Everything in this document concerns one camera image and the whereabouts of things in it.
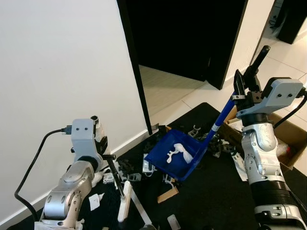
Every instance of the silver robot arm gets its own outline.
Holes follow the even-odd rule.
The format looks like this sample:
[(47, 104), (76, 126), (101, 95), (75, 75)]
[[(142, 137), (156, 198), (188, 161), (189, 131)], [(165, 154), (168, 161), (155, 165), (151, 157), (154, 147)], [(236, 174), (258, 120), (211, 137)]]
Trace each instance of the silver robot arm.
[(278, 141), (267, 115), (289, 106), (296, 97), (307, 96), (298, 80), (271, 78), (260, 90), (256, 73), (270, 47), (265, 46), (244, 76), (235, 74), (237, 118), (242, 119), (245, 168), (255, 201), (259, 230), (307, 230), (299, 208), (291, 199), (276, 151)]
[(107, 138), (96, 116), (76, 119), (71, 126), (74, 163), (47, 196), (35, 230), (81, 230), (77, 222), (81, 204), (92, 189), (94, 173), (103, 168), (102, 154), (108, 151)]

